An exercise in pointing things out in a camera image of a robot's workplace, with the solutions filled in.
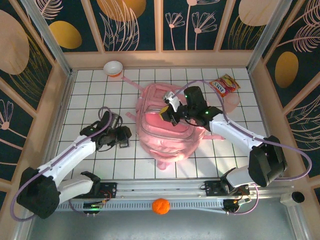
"chip bag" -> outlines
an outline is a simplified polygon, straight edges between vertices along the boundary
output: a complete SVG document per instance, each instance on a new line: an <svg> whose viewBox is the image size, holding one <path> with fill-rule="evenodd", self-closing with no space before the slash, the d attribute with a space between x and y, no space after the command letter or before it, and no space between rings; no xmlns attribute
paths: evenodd
<svg viewBox="0 0 320 240"><path fill-rule="evenodd" d="M235 90L240 88L236 80L228 74L211 81L210 84L217 90L221 97L225 97L229 93L233 93Z"/></svg>

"white tile floor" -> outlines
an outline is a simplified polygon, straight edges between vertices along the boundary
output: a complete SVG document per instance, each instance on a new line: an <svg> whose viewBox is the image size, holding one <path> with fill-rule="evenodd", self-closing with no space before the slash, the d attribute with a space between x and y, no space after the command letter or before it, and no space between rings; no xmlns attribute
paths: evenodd
<svg viewBox="0 0 320 240"><path fill-rule="evenodd" d="M188 81L213 80L229 74L241 87L238 90L241 104L228 116L251 131L266 135L245 68L126 69L123 74L143 87L156 81L184 86ZM231 168L248 164L248 158L231 142L203 140L189 159L172 164L164 171L159 170L155 160L141 148L135 124L125 116L127 112L135 114L138 90L123 82L121 77L108 78L102 70L78 71L57 152L69 146L82 128L98 120L98 109L102 106L120 113L123 124L131 129L130 147L115 146L110 151L95 152L77 165L66 179L83 171L90 171L105 180L208 178L220 177ZM211 88L202 82L195 85L202 89L210 105L220 106Z"/></svg>

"pink backpack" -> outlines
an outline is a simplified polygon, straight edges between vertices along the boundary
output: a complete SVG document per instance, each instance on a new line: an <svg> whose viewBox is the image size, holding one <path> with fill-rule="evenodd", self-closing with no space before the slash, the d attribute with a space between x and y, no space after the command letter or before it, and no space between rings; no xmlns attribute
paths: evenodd
<svg viewBox="0 0 320 240"><path fill-rule="evenodd" d="M161 119L159 112L167 105L163 100L164 95L168 91L177 92L180 86L160 82L143 88L126 77L122 79L142 91L135 107L136 117L129 112L126 115L135 120L141 147L157 160L160 169L165 169L167 163L189 158L204 137L223 139L219 135L205 136L203 127L192 126L183 120L173 126ZM183 94L179 99L182 104L187 103Z"/></svg>

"yellow oval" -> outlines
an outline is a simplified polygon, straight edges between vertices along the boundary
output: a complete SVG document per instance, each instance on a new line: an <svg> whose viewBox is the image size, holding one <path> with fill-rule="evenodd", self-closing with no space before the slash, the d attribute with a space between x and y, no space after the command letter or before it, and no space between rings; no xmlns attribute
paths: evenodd
<svg viewBox="0 0 320 240"><path fill-rule="evenodd" d="M263 26L269 22L279 0L241 0L240 20L249 26Z"/></svg>
<svg viewBox="0 0 320 240"><path fill-rule="evenodd" d="M66 49L76 49L82 44L79 31L66 21L55 21L49 28L57 43Z"/></svg>
<svg viewBox="0 0 320 240"><path fill-rule="evenodd" d="M299 68L297 56L285 51L280 55L275 65L275 81L280 88L289 87L295 80Z"/></svg>
<svg viewBox="0 0 320 240"><path fill-rule="evenodd" d="M0 69L7 74L23 72L29 61L29 41L24 28L10 14L0 10Z"/></svg>
<svg viewBox="0 0 320 240"><path fill-rule="evenodd" d="M132 20L131 16L127 16L127 13L125 14L124 4L128 9L129 14L130 9L132 9L136 18L144 13L147 4L146 0L97 0L97 3L105 15L120 22Z"/></svg>

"pink strap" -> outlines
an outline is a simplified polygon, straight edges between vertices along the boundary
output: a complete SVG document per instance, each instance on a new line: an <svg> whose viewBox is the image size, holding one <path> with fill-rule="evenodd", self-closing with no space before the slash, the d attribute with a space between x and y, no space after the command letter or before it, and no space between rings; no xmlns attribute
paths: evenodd
<svg viewBox="0 0 320 240"><path fill-rule="evenodd" d="M132 113L127 112L125 115L126 115L128 118L130 118L132 121L136 122L136 116L133 115Z"/></svg>
<svg viewBox="0 0 320 240"><path fill-rule="evenodd" d="M218 134L213 135L204 135L202 139L209 139L209 140L225 140L223 136L220 136Z"/></svg>
<svg viewBox="0 0 320 240"><path fill-rule="evenodd" d="M125 77L125 76L123 76L121 79L122 79L123 81L127 82L128 84L131 84L131 85L134 86L136 89L139 89L141 92L142 92L143 90L145 90L142 86L140 86L139 84L137 84L136 82L130 80L129 78L127 78L127 77Z"/></svg>

